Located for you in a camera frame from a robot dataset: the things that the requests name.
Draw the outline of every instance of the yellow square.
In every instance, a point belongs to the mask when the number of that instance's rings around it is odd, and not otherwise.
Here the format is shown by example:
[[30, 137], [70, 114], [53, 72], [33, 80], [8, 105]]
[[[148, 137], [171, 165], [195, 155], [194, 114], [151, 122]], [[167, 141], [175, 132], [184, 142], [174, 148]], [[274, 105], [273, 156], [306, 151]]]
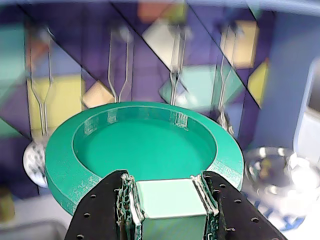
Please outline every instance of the yellow square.
[[236, 24], [243, 34], [235, 34], [229, 29], [222, 33], [220, 47], [229, 60], [237, 69], [253, 68], [256, 57], [259, 28], [255, 21], [238, 20]]
[[100, 81], [96, 81], [83, 95], [82, 102], [87, 108], [114, 103], [115, 98], [109, 89]]
[[[33, 86], [43, 102], [48, 91], [49, 79], [47, 77], [35, 78]], [[82, 111], [82, 86], [81, 75], [53, 77], [53, 84], [46, 100], [48, 128], [51, 131]], [[39, 105], [32, 92], [30, 79], [27, 80], [27, 92], [31, 132], [39, 133], [41, 131]]]

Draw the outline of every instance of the mounting hole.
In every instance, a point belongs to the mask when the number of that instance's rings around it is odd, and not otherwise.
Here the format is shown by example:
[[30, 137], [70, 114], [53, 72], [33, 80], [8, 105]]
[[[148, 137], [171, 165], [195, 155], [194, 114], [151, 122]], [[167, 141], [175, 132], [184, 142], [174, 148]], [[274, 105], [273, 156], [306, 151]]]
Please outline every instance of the mounting hole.
[[253, 217], [253, 218], [251, 218], [251, 222], [257, 224], [259, 222], [259, 218]]
[[83, 236], [82, 234], [78, 234], [78, 235], [76, 236], [76, 239], [81, 240], [81, 239], [84, 239], [84, 237], [85, 237], [85, 236]]

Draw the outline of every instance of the purple wall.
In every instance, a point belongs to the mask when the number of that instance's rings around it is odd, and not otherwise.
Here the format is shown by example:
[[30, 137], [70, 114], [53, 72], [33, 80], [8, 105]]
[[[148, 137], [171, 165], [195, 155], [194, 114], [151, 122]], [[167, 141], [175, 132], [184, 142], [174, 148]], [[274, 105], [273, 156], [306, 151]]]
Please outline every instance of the purple wall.
[[[193, 38], [186, 43], [185, 65], [220, 64], [219, 25], [230, 17], [229, 9], [214, 6], [191, 5], [187, 9], [186, 24], [191, 28]], [[233, 20], [253, 20], [248, 9], [238, 9], [232, 14]], [[237, 74], [247, 87], [248, 77], [254, 69], [269, 55], [275, 17], [271, 12], [264, 12], [257, 21], [260, 28], [254, 68], [239, 69]], [[142, 38], [142, 33], [149, 24], [142, 23], [137, 17], [137, 3], [47, 3], [37, 5], [8, 6], [0, 13], [0, 25], [23, 21], [33, 21], [48, 25], [55, 36], [56, 43], [67, 52], [72, 61], [82, 67], [81, 75], [88, 89], [96, 80], [107, 81], [110, 25], [125, 24], [134, 37], [133, 67], [131, 90], [126, 89], [126, 101], [163, 102], [158, 89], [169, 79], [169, 70]], [[114, 44], [112, 55], [115, 89], [120, 93], [125, 79], [125, 46]], [[0, 106], [0, 118], [30, 138], [27, 92], [25, 84], [17, 86], [15, 94]], [[230, 118], [241, 121], [238, 142], [242, 148], [252, 141], [259, 113], [259, 107], [247, 90], [244, 90], [231, 103]], [[1, 180], [21, 184], [20, 197], [36, 195], [36, 187], [22, 171], [22, 155], [30, 142], [23, 136], [1, 139], [0, 167], [11, 175], [0, 177]]]

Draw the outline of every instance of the metal utensil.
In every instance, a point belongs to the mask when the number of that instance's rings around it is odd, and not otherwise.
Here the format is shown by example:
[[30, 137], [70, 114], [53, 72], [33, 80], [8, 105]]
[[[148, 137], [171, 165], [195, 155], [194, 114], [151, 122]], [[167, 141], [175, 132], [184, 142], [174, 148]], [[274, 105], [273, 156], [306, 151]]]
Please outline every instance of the metal utensil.
[[[230, 70], [229, 70], [226, 78], [224, 78], [224, 74], [223, 74], [223, 67], [224, 67], [224, 61], [225, 61], [224, 52], [225, 52], [225, 48], [226, 48], [226, 42], [227, 42], [227, 39], [228, 39], [229, 30], [231, 30], [234, 33], [234, 39], [233, 39], [233, 45], [232, 45]], [[225, 33], [225, 40], [224, 40], [224, 43], [223, 43], [222, 60], [221, 60], [221, 66], [220, 66], [220, 76], [221, 76], [221, 83], [222, 84], [221, 84], [221, 92], [220, 92], [220, 98], [219, 98], [219, 103], [218, 103], [218, 111], [220, 112], [220, 115], [219, 115], [217, 121], [223, 127], [223, 129], [225, 129], [231, 135], [234, 135], [235, 132], [233, 130], [233, 127], [232, 127], [231, 123], [228, 121], [228, 119], [226, 117], [224, 101], [225, 101], [226, 83], [227, 83], [227, 81], [229, 79], [229, 76], [230, 76], [232, 70], [233, 70], [234, 51], [235, 51], [235, 45], [236, 45], [236, 42], [237, 42], [236, 41], [237, 34], [243, 34], [243, 31], [241, 30], [241, 28], [239, 26], [237, 26], [236, 24], [228, 25], [228, 27], [226, 29], [226, 33]]]
[[[114, 85], [112, 84], [112, 81], [111, 81], [111, 78], [112, 78], [111, 57], [112, 57], [112, 45], [113, 45], [113, 38], [114, 37], [117, 37], [118, 39], [121, 39], [122, 41], [124, 41], [125, 47], [126, 47], [126, 51], [125, 51], [125, 55], [126, 55], [126, 58], [125, 58], [125, 80], [124, 80], [123, 86], [120, 90], [119, 97], [117, 97], [116, 90], [115, 90]], [[115, 27], [110, 32], [108, 83], [111, 88], [112, 94], [114, 96], [115, 103], [121, 102], [125, 86], [129, 83], [129, 76], [131, 75], [129, 73], [130, 69], [131, 69], [131, 68], [129, 68], [129, 58], [130, 58], [129, 52], [130, 52], [130, 43], [132, 41], [133, 41], [133, 36], [130, 33], [130, 30], [128, 29], [128, 27], [126, 27], [126, 26], [121, 25], [121, 26]]]
[[[40, 125], [41, 125], [41, 140], [39, 142], [35, 142], [33, 140], [25, 149], [23, 154], [23, 167], [26, 174], [29, 178], [38, 186], [42, 188], [47, 188], [48, 183], [45, 175], [45, 152], [46, 152], [46, 145], [48, 141], [48, 113], [47, 113], [47, 99], [49, 92], [52, 88], [53, 78], [51, 72], [51, 38], [52, 34], [48, 29], [46, 30], [39, 30], [38, 37], [40, 37], [45, 43], [48, 44], [48, 75], [49, 75], [49, 87], [45, 94], [44, 100], [42, 102], [41, 97], [37, 93], [35, 86], [34, 86], [34, 79], [32, 75], [32, 70], [30, 69], [30, 87], [32, 93], [38, 103], [39, 106], [39, 113], [40, 113]], [[30, 58], [32, 58], [32, 48], [30, 48]]]
[[320, 169], [291, 149], [259, 147], [244, 160], [244, 190], [284, 216], [305, 216], [320, 196]]
[[[170, 71], [170, 82], [171, 82], [171, 97], [170, 104], [176, 104], [177, 86], [181, 80], [181, 73], [184, 64], [185, 49], [186, 49], [186, 28], [181, 25], [176, 26], [176, 33], [172, 51], [172, 70]], [[178, 50], [177, 66], [174, 66], [176, 50]]]

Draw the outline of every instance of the metal wire hanger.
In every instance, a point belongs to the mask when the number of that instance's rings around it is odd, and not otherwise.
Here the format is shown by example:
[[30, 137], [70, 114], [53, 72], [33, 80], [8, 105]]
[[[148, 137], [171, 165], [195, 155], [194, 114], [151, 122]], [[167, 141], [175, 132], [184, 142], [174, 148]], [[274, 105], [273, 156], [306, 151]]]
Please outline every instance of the metal wire hanger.
[[[112, 66], [111, 66], [111, 60], [112, 60], [112, 45], [113, 45], [113, 38], [114, 37], [117, 37], [118, 39], [121, 39], [122, 41], [125, 42], [125, 48], [126, 48], [126, 51], [125, 51], [125, 80], [124, 80], [124, 83], [123, 83], [123, 86], [120, 90], [120, 93], [119, 93], [119, 97], [117, 97], [117, 92], [115, 90], [115, 87], [114, 87], [114, 82], [112, 83]], [[130, 51], [130, 43], [133, 41], [133, 36], [132, 34], [130, 33], [128, 27], [126, 26], [118, 26], [118, 27], [114, 27], [111, 32], [110, 32], [110, 45], [109, 45], [109, 62], [108, 62], [108, 83], [109, 83], [109, 86], [111, 88], [111, 91], [112, 91], [112, 94], [114, 96], [114, 102], [115, 103], [118, 103], [118, 102], [121, 102], [122, 100], [122, 95], [123, 95], [123, 91], [125, 89], [125, 86], [128, 84], [129, 82], [129, 51]]]

